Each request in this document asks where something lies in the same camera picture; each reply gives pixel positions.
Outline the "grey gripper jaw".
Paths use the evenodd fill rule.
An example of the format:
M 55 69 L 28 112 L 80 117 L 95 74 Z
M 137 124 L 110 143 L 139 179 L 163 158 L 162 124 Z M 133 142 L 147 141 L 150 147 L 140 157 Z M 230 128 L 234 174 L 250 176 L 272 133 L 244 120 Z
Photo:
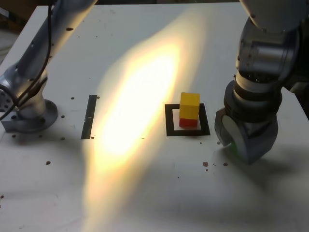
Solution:
M 224 108 L 216 112 L 215 132 L 219 142 L 227 146 L 234 142 L 237 147 L 245 147 L 245 140 L 241 133 L 240 126 L 236 121 L 227 115 Z
M 241 141 L 237 142 L 238 154 L 242 161 L 248 165 L 258 161 L 273 147 L 277 135 L 277 119 L 272 119 L 254 133 L 246 132 L 241 136 Z

